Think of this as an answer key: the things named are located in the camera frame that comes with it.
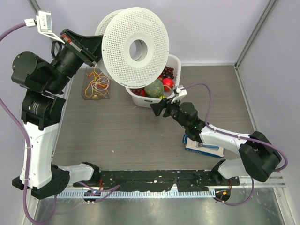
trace white plastic bin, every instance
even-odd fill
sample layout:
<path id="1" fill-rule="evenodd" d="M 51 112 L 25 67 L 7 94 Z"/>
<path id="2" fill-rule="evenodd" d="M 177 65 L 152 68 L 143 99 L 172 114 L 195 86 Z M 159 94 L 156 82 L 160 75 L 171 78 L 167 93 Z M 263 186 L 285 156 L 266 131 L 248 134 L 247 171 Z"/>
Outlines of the white plastic bin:
<path id="1" fill-rule="evenodd" d="M 169 55 L 166 66 L 174 68 L 173 74 L 174 74 L 175 86 L 178 86 L 180 81 L 180 73 L 181 73 L 180 60 L 174 55 Z M 126 88 L 126 90 L 131 95 L 133 102 L 140 107 L 150 108 L 151 103 L 158 103 L 161 100 L 160 98 L 143 97 L 143 96 L 135 95 L 134 93 L 132 93 L 130 88 Z M 173 91 L 169 91 L 169 92 L 165 92 L 164 95 L 167 96 L 167 98 L 173 98 L 175 94 Z"/>

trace gray floor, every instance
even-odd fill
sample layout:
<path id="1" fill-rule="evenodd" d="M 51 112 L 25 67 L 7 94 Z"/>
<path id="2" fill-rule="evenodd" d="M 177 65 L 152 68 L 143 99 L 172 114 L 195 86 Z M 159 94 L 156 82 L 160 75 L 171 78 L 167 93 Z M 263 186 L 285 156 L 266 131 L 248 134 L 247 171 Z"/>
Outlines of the gray floor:
<path id="1" fill-rule="evenodd" d="M 112 84 L 111 99 L 84 100 L 84 70 L 74 78 L 53 163 L 83 161 L 105 170 L 211 169 L 217 158 L 184 150 L 184 130 L 172 118 L 155 117 L 135 107 L 125 88 Z M 210 123 L 240 133 L 253 128 L 233 66 L 183 67 L 180 83 L 207 83 L 212 90 Z M 204 119 L 209 95 L 204 87 L 189 89 L 190 101 Z M 225 158 L 236 156 L 225 151 Z"/>
<path id="2" fill-rule="evenodd" d="M 230 202 L 242 202 L 250 188 L 234 188 Z M 82 199 L 59 199 L 56 212 L 66 212 Z M 49 217 L 53 199 L 39 202 L 35 219 Z M 247 204 L 234 207 L 211 198 L 119 199 L 82 205 L 54 215 L 48 225 L 284 225 L 273 188 L 255 188 Z"/>

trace wood grain surface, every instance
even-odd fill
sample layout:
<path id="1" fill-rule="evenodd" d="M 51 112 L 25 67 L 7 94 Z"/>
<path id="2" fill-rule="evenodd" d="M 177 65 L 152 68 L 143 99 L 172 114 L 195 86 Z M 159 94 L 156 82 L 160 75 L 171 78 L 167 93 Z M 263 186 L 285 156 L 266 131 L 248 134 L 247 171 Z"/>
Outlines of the wood grain surface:
<path id="1" fill-rule="evenodd" d="M 83 161 L 104 170 L 211 169 L 220 159 L 186 151 L 183 128 L 172 118 L 155 117 L 135 106 L 124 87 L 112 83 L 108 100 L 84 100 L 83 75 L 75 75 L 53 163 Z M 183 67 L 180 83 L 207 83 L 213 95 L 210 123 L 240 133 L 253 128 L 233 66 Z M 204 120 L 209 105 L 205 87 L 196 86 L 184 98 Z M 237 155 L 225 150 L 225 158 Z"/>

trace wall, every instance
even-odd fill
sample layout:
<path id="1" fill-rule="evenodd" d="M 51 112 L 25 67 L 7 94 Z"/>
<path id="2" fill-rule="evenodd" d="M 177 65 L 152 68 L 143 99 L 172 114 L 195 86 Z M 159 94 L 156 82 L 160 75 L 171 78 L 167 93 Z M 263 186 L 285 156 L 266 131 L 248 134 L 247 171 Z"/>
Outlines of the wall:
<path id="1" fill-rule="evenodd" d="M 299 191 L 300 171 L 299 8 L 298 0 L 278 1 L 240 67 L 256 122 L 289 158 L 283 175 L 290 196 Z M 291 204 L 300 222 L 298 199 Z"/>
<path id="2" fill-rule="evenodd" d="M 35 14 L 25 0 L 1 1 L 0 33 L 34 18 Z M 0 43 L 0 97 L 15 116 L 21 118 L 21 106 L 26 90 L 11 81 L 12 62 L 18 53 L 32 51 L 50 60 L 51 43 L 39 35 L 37 28 L 21 28 Z M 24 137 L 19 128 L 0 108 L 0 199 L 1 224 L 20 225 L 23 217 L 22 191 L 11 185 L 12 179 L 21 174 L 24 157 Z"/>
<path id="3" fill-rule="evenodd" d="M 170 53 L 183 63 L 234 63 L 268 0 L 38 0 L 54 29 L 93 35 L 109 13 L 144 7 L 165 24 Z"/>

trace white speaker cover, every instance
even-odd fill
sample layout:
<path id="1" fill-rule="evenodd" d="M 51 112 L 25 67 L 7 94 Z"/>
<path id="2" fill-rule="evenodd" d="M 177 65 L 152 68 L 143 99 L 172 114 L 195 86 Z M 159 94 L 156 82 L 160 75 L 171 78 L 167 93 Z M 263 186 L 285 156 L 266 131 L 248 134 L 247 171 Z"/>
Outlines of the white speaker cover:
<path id="1" fill-rule="evenodd" d="M 169 38 L 164 24 L 150 10 L 134 7 L 109 14 L 98 26 L 103 34 L 102 72 L 124 87 L 140 88 L 159 77 L 169 55 Z M 136 53 L 130 56 L 130 46 Z"/>

